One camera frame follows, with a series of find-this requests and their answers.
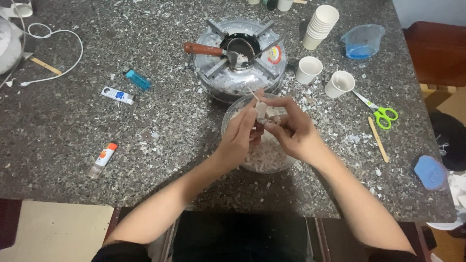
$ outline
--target metal ladle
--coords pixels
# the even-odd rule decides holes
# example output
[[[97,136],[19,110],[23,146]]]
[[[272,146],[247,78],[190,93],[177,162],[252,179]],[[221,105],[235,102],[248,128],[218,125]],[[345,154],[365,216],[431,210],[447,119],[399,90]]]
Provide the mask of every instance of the metal ladle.
[[[189,54],[197,54],[197,55],[214,55],[214,56],[222,56],[226,55],[230,64],[235,68],[246,68],[248,66],[248,62],[251,59],[254,59],[254,50],[251,45],[242,38],[233,38],[228,43],[226,50],[212,47],[207,45],[201,45],[192,42],[186,42],[183,45],[184,51]],[[244,61],[238,64],[238,57],[243,55],[247,58],[247,61]]]

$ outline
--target portable gas stove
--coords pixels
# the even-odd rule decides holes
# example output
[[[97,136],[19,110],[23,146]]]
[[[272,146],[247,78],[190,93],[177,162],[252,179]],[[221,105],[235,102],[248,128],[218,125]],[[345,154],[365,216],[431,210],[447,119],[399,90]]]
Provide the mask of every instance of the portable gas stove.
[[[206,20],[209,28],[197,40],[197,43],[226,49],[231,39],[240,37],[251,44],[258,54],[278,40],[271,28],[273,21],[261,25],[249,20],[225,20],[216,23]],[[235,68],[227,57],[211,55],[194,55],[194,67],[201,80],[201,86],[208,94],[225,103],[233,103],[237,99],[258,88],[273,93],[280,85],[287,56],[283,42],[262,53],[249,63],[245,69]]]

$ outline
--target fingernail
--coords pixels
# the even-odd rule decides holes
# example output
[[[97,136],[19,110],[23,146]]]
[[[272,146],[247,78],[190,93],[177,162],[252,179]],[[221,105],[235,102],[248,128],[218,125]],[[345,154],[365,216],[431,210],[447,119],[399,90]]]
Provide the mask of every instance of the fingernail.
[[[266,130],[270,130],[270,129],[274,128],[274,126],[275,126],[275,125],[272,124],[271,122],[266,122],[266,123],[264,124],[264,128],[265,128]]]

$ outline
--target white cable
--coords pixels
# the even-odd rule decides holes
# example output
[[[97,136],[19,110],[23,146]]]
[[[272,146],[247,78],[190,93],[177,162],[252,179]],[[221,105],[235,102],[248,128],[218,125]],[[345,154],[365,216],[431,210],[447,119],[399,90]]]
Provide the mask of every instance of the white cable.
[[[18,8],[16,7],[16,3],[11,0],[11,2],[13,3],[14,5],[14,9],[16,10],[16,13],[18,14],[20,20],[21,20],[21,25],[23,25],[23,31],[26,30],[26,26],[24,25],[24,21],[23,21],[23,17],[21,16]],[[24,47],[26,46],[26,35],[23,34],[23,46],[21,47],[21,55],[23,55],[23,52],[24,52]],[[18,67],[18,65],[20,64],[21,62],[21,59],[18,59],[18,61],[16,61],[16,64],[11,68],[11,71],[10,71],[10,74],[5,78],[5,80],[3,81],[2,84],[0,84],[0,88],[10,79],[11,75],[13,74],[13,72],[16,70],[16,68]]]
[[[48,29],[48,31],[49,31],[50,33],[47,34],[47,35],[45,35],[45,36],[34,35],[34,34],[31,33],[31,26],[33,26],[33,25],[45,26],[45,27]],[[31,84],[31,83],[37,83],[37,82],[42,82],[42,81],[47,81],[47,80],[52,80],[52,79],[55,79],[55,78],[59,78],[59,77],[61,77],[62,75],[64,75],[64,74],[68,73],[69,71],[71,71],[73,68],[75,68],[75,66],[79,63],[79,61],[80,61],[81,58],[82,58],[82,54],[83,54],[83,52],[84,52],[84,47],[82,46],[81,38],[79,38],[79,36],[78,36],[75,32],[70,31],[70,30],[57,30],[57,31],[55,31],[55,32],[52,32],[52,30],[51,30],[48,26],[46,26],[46,25],[44,25],[44,24],[40,24],[40,23],[33,23],[33,24],[30,24],[30,25],[27,27],[27,34],[30,35],[30,36],[32,36],[32,37],[34,37],[34,38],[38,38],[38,39],[49,38],[51,35],[53,35],[53,34],[55,34],[55,33],[59,33],[59,32],[70,32],[70,33],[74,34],[74,35],[78,38],[79,43],[81,44],[81,54],[79,55],[79,58],[78,58],[78,60],[76,61],[76,63],[75,63],[70,69],[68,69],[68,70],[66,70],[65,72],[63,72],[61,75],[57,75],[57,76],[54,76],[54,77],[45,78],[45,79],[41,79],[41,80],[34,80],[34,81],[30,81],[30,82],[23,82],[23,83],[21,83],[21,86],[27,86],[27,85],[29,85],[29,84]]]

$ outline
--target brown wooden handle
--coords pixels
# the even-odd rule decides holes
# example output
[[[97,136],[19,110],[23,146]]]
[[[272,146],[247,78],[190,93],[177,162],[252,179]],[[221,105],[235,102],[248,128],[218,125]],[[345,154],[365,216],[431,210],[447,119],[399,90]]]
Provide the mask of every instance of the brown wooden handle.
[[[214,55],[214,56],[221,56],[223,55],[223,49],[218,48],[218,47],[211,47],[211,46],[206,46],[206,45],[201,45],[201,44],[196,44],[196,43],[191,43],[191,42],[186,42],[183,45],[183,48],[185,52],[191,53],[191,48],[192,52],[197,55]]]

